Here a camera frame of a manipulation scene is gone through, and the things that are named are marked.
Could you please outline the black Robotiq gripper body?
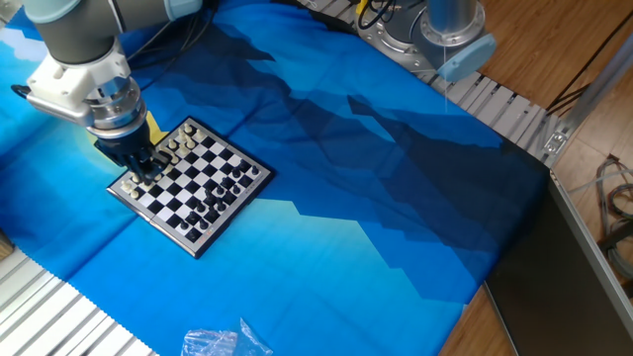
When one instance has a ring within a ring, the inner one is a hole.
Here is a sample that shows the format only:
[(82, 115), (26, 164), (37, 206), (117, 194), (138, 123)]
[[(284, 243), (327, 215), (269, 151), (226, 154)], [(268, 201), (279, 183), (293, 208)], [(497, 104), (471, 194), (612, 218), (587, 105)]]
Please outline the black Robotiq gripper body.
[(153, 145), (148, 124), (119, 138), (98, 138), (95, 147), (119, 166), (147, 168), (150, 166)]

